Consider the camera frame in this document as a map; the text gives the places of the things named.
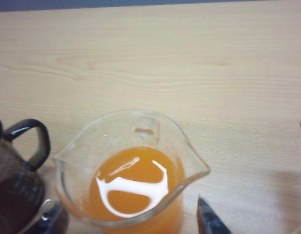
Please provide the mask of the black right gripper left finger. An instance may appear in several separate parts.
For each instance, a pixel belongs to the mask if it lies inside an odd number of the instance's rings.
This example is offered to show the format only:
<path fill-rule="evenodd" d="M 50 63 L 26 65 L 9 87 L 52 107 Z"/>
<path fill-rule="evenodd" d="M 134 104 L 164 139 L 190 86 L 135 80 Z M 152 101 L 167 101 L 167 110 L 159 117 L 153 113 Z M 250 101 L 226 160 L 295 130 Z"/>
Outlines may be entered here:
<path fill-rule="evenodd" d="M 23 234 L 65 234 L 68 212 L 59 200 L 46 199 Z"/>

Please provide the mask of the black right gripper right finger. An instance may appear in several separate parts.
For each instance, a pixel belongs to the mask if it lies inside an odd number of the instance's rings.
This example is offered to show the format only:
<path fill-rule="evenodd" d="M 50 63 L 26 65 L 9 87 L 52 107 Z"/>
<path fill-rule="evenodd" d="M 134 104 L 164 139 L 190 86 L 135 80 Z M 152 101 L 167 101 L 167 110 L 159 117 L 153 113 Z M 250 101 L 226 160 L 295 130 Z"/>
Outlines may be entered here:
<path fill-rule="evenodd" d="M 196 218 L 200 234 L 232 234 L 202 196 L 198 197 Z"/>

